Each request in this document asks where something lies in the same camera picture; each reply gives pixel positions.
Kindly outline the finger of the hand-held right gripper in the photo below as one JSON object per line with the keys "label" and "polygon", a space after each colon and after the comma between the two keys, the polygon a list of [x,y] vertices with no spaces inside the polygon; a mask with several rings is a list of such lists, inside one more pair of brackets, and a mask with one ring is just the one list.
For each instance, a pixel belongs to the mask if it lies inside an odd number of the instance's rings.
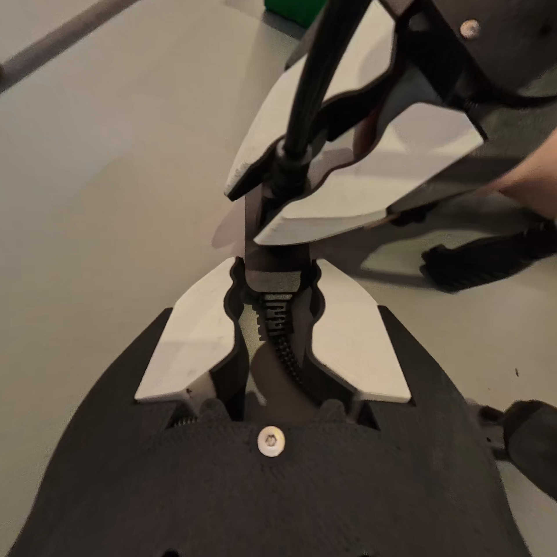
{"label": "finger of the hand-held right gripper", "polygon": [[[295,62],[277,80],[259,112],[254,118],[229,172],[225,195],[236,200],[244,195],[241,188],[249,191],[259,185],[263,178],[257,172],[270,161],[276,143],[286,134],[289,118],[303,66],[317,33],[312,27],[303,37],[304,43],[293,54]],[[363,19],[354,32],[349,45],[335,71],[323,101],[317,122],[319,129],[325,127],[333,135],[344,132],[333,131],[335,118],[339,117],[340,126],[349,129],[348,108],[356,107],[357,96],[372,91],[373,86],[385,77],[393,59],[395,21],[379,1],[372,1]],[[348,100],[348,108],[341,107],[341,101]]]}
{"label": "finger of the hand-held right gripper", "polygon": [[386,127],[365,158],[332,171],[315,192],[289,203],[254,241],[300,245],[382,220],[388,207],[483,143],[462,111],[415,103]]}

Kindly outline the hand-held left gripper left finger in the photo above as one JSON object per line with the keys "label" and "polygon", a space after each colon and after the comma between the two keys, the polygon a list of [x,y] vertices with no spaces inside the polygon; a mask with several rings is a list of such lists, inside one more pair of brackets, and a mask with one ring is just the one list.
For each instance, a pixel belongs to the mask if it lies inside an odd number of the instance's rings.
{"label": "hand-held left gripper left finger", "polygon": [[226,259],[175,303],[135,393],[141,403],[243,398],[249,356],[240,329],[245,267]]}

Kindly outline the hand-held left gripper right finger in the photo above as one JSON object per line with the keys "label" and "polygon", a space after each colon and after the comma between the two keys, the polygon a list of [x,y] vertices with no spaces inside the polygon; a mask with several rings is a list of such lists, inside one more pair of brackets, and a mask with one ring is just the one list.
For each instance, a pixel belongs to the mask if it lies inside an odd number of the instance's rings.
{"label": "hand-held left gripper right finger", "polygon": [[310,356],[348,402],[408,403],[412,397],[379,306],[349,275],[325,259],[317,265],[318,312]]}

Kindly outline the black power plug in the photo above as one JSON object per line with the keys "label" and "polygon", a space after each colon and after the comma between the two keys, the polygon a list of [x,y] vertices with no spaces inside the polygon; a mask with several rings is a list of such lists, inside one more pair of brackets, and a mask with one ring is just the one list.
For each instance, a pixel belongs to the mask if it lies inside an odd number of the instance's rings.
{"label": "black power plug", "polygon": [[263,184],[262,206],[267,211],[277,211],[306,191],[312,145],[307,145],[301,155],[290,154],[285,145],[285,139],[278,142],[270,175]]}

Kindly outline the person's right hand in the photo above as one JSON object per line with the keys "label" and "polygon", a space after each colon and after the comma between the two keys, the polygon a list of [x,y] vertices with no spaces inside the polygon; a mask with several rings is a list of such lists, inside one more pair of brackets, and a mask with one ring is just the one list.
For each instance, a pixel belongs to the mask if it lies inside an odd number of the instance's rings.
{"label": "person's right hand", "polygon": [[539,215],[556,219],[556,130],[511,171],[495,189]]}

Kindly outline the green plastic bin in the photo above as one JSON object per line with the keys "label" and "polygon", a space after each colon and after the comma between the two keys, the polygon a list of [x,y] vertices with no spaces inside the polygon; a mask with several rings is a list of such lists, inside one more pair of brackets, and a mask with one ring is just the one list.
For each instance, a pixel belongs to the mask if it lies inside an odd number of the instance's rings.
{"label": "green plastic bin", "polygon": [[328,1],[264,1],[265,9],[307,29]]}

